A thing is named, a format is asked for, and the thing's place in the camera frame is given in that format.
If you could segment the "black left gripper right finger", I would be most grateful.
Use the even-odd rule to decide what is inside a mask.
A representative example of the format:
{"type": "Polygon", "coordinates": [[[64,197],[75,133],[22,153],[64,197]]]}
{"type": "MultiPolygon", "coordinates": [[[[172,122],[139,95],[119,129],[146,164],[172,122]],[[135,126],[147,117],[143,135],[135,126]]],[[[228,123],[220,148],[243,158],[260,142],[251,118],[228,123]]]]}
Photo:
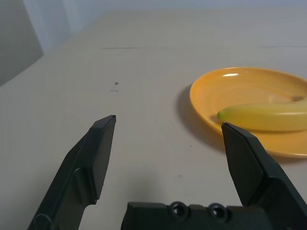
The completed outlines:
{"type": "Polygon", "coordinates": [[[241,204],[260,208],[275,230],[305,230],[307,205],[280,165],[248,131],[222,124],[230,175],[241,204]]]}

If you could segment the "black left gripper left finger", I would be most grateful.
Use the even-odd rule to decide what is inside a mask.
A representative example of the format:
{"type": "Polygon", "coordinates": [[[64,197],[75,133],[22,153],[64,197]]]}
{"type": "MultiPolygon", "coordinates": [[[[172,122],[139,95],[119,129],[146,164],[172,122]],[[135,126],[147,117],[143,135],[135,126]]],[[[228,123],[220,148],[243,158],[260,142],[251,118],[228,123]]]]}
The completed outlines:
{"type": "Polygon", "coordinates": [[[116,116],[90,127],[67,153],[30,225],[30,230],[77,230],[87,206],[100,198],[116,116]]]}

